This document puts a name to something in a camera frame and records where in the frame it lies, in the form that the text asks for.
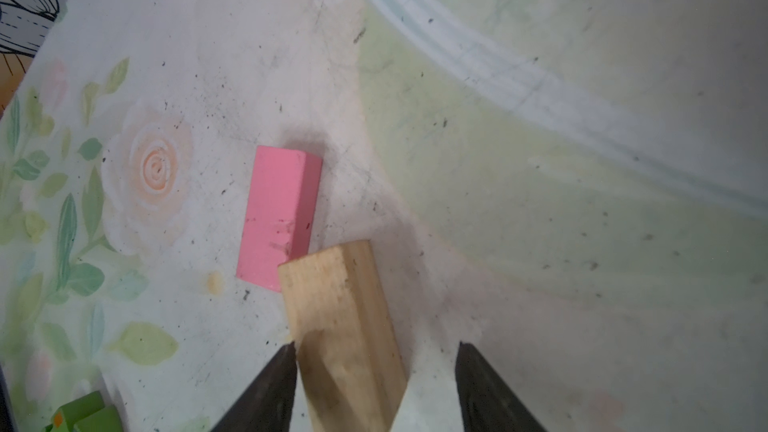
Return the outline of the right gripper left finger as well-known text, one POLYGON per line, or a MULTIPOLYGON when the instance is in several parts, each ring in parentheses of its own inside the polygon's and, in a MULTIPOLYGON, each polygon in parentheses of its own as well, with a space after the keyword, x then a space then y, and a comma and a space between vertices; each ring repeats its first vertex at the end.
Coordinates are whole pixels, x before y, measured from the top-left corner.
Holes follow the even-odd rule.
POLYGON ((295 343, 283 345, 212 432, 287 432, 296 393, 295 343))

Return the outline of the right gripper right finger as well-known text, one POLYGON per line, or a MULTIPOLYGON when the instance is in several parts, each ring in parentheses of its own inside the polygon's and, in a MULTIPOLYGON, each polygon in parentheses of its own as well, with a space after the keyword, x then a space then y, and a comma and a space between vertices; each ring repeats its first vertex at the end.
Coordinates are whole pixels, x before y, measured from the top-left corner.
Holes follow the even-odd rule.
POLYGON ((465 431, 546 431, 475 345, 459 344, 454 371, 465 431))

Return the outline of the natural wood block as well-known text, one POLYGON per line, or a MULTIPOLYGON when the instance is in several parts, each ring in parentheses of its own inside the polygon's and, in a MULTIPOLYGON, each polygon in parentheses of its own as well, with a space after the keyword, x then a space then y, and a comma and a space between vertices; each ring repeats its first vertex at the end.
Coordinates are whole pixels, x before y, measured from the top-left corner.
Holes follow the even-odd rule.
POLYGON ((407 374, 367 240, 278 268, 316 431, 388 431, 407 374))

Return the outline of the green wood block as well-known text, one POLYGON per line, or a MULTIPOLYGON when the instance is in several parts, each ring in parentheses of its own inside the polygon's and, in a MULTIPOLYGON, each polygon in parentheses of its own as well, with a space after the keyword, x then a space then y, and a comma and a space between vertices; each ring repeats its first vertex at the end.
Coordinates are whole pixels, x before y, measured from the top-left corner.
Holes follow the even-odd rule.
POLYGON ((123 432, 124 428, 117 408, 94 391, 56 409, 43 431, 123 432))

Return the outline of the clear glass bowl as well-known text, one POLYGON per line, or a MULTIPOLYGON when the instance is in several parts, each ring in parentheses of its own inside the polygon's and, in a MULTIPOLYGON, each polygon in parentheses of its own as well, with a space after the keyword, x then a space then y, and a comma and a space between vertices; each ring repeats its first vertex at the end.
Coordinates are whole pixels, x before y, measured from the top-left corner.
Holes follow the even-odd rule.
POLYGON ((515 55, 461 24, 437 0, 370 0, 413 45, 463 85, 516 117, 652 181, 753 216, 767 214, 767 172, 709 149, 515 55))

